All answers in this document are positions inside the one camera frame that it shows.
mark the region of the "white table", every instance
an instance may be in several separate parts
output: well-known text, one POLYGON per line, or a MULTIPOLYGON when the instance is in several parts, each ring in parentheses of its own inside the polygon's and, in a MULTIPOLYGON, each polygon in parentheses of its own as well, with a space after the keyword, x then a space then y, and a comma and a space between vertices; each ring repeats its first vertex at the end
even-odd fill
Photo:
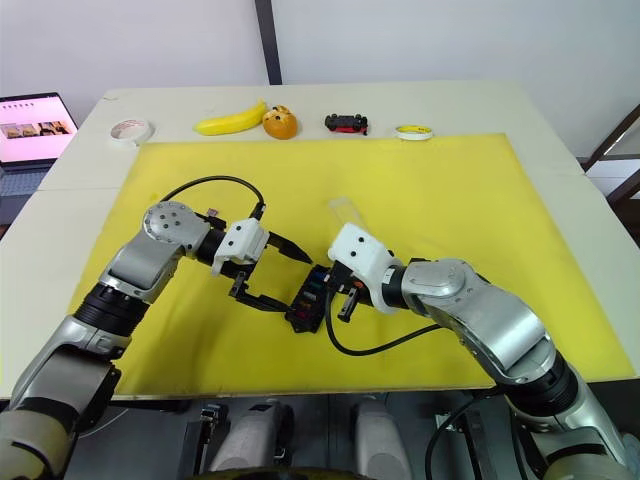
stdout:
POLYGON ((113 144, 118 121, 142 117, 151 142, 268 140, 262 128, 203 137, 200 119, 234 113, 259 98, 288 106, 295 140, 330 137, 328 113, 363 113, 372 137, 426 124, 437 135, 504 132, 606 311, 640 375, 640 250, 575 158, 522 90, 505 82, 416 82, 277 87, 112 90, 0 242, 0 397, 65 315, 101 226, 137 150, 113 144))

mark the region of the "tape roll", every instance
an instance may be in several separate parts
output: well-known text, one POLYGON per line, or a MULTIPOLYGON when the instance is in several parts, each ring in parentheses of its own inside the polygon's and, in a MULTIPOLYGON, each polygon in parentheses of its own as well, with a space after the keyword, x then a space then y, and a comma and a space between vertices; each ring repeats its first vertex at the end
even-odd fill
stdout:
POLYGON ((429 140, 433 131, 422 125, 400 125, 396 127, 396 137, 403 140, 429 140))
POLYGON ((153 125, 146 120, 133 118, 113 126, 111 139, 122 145, 139 147, 153 135, 153 125))

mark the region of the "toy car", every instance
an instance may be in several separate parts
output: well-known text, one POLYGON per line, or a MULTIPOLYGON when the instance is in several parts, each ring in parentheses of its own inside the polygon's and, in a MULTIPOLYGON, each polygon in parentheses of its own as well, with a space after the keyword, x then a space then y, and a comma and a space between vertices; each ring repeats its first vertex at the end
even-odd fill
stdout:
POLYGON ((367 134, 367 117, 357 115, 338 115, 336 113, 327 115, 324 125, 332 132, 362 133, 367 134))

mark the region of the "banana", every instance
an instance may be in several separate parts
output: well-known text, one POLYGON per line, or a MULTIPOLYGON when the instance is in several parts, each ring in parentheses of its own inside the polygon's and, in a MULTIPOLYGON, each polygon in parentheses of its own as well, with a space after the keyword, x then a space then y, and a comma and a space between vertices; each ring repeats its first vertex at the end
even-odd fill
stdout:
POLYGON ((213 117, 198 122, 193 129, 201 135, 222 135, 234 133, 255 127, 262 122, 262 116, 267 111, 267 104, 260 100, 255 106, 244 112, 213 117))

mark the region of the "black cable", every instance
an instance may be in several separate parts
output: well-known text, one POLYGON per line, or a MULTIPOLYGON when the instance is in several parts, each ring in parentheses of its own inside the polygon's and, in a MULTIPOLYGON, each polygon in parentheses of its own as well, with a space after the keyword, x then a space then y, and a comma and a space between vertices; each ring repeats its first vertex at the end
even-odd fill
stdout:
POLYGON ((516 464, 518 465, 518 472, 520 472, 520 478, 527 480, 527 470, 524 468, 524 461, 522 460, 522 452, 520 451, 520 440, 518 440, 518 426, 516 424, 516 416, 509 413, 511 418, 511 442, 513 443, 513 453, 516 457, 516 464))
POLYGON ((333 331, 333 324, 331 323, 331 302, 333 301, 334 295, 335 295, 335 292, 327 292, 327 299, 325 302, 325 319, 327 322, 327 333, 329 333, 329 339, 331 340, 331 343, 333 343, 333 346, 336 347, 340 352, 346 355, 351 355, 353 357, 363 357, 365 355, 373 355, 375 353, 380 353, 385 350, 389 350, 390 348, 397 347, 401 343, 407 342, 413 338, 419 337, 420 335, 423 335, 425 333, 429 333, 441 328, 440 325, 433 324, 424 328, 420 328, 415 332, 409 333, 408 335, 397 338, 391 342, 385 343, 378 347, 368 348, 366 350, 352 350, 342 345, 338 340, 338 338, 336 337, 336 333, 333 331))
POLYGON ((246 180, 243 180, 243 179, 238 178, 238 177, 232 177, 232 176, 229 176, 229 175, 212 175, 212 176, 209 176, 209 177, 196 178, 195 180, 191 180, 190 182, 187 182, 184 185, 179 186, 175 190, 170 191, 160 201, 161 202, 166 202, 167 200, 170 200, 173 197, 175 197, 180 192, 185 191, 187 188, 191 188, 191 187, 193 187, 195 185, 199 185, 200 183, 213 182, 215 180, 224 180, 224 181, 227 181, 227 182, 239 183, 240 185, 244 185, 249 190, 251 190, 253 193, 255 193, 256 197, 258 197, 258 203, 256 204, 255 208, 253 209, 253 212, 251 213, 251 216, 260 219, 260 217, 262 216, 262 212, 264 211, 264 206, 265 206, 264 197, 260 193, 260 190, 258 190, 256 187, 251 185, 246 180))
POLYGON ((424 475, 427 480, 433 480, 433 473, 431 472, 431 459, 433 457, 433 451, 436 448, 436 444, 438 443, 438 439, 442 435, 442 432, 444 432, 447 429, 447 427, 449 427, 449 425, 452 425, 456 420, 458 420, 458 418, 462 416, 462 414, 467 410, 467 408, 469 408, 474 403, 477 403, 480 400, 484 400, 485 398, 493 397, 495 395, 500 395, 502 393, 503 393, 502 388, 498 386, 485 390, 480 395, 472 398, 471 400, 463 404, 461 407, 459 407, 457 410, 452 412, 451 415, 449 415, 449 417, 444 422, 442 422, 442 424, 436 429, 435 433, 429 440, 429 444, 427 445, 427 450, 424 453, 424 475))

